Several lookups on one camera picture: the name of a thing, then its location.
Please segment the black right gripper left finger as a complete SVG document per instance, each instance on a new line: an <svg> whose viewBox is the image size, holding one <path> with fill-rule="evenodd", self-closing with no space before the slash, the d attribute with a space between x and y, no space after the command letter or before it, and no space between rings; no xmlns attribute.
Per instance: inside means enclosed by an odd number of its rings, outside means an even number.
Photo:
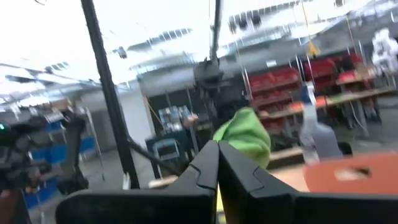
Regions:
<svg viewBox="0 0 398 224"><path fill-rule="evenodd" d="M209 141L164 189L81 190L63 199L55 220L80 223L214 223L219 145Z"/></svg>

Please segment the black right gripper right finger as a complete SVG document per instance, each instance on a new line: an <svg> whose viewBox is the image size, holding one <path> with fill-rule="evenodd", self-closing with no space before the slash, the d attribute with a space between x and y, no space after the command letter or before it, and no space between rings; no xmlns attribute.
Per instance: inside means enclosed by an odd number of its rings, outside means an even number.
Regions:
<svg viewBox="0 0 398 224"><path fill-rule="evenodd" d="M397 154L306 167L307 192L219 143L219 187L228 223L397 223Z"/></svg>

